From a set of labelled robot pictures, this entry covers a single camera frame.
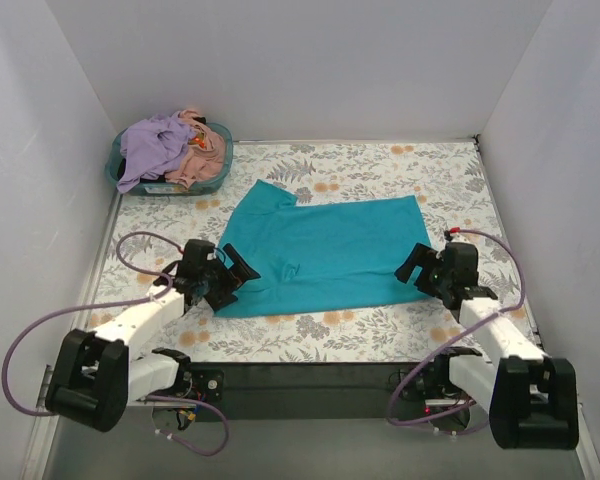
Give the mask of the teal t shirt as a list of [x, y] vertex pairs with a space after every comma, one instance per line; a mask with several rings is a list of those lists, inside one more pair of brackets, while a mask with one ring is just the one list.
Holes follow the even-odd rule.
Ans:
[[430, 243], [413, 196], [300, 206], [293, 194], [257, 181], [220, 239], [259, 273], [218, 311], [249, 318], [370, 308], [423, 299], [394, 272], [413, 247]]

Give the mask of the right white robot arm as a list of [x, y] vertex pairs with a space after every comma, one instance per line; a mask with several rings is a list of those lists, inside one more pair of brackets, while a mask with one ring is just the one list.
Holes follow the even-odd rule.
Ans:
[[503, 449], [573, 450], [579, 443], [576, 373], [564, 358], [551, 357], [508, 318], [497, 295], [479, 283], [478, 250], [449, 241], [436, 251], [418, 243], [396, 270], [402, 283], [440, 300], [474, 337], [477, 348], [449, 341], [402, 377], [391, 396], [424, 401], [462, 395], [488, 415]]

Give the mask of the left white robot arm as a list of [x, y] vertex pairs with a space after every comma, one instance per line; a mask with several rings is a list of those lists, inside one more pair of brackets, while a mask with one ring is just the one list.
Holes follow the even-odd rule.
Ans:
[[180, 259], [156, 273], [143, 301], [91, 330], [74, 329], [63, 339], [44, 400], [47, 410], [101, 432], [111, 430], [128, 404], [157, 394], [163, 401], [208, 398], [204, 375], [188, 355], [144, 346], [163, 327], [205, 302], [219, 311], [237, 301], [237, 291], [259, 279], [236, 249], [192, 239]]

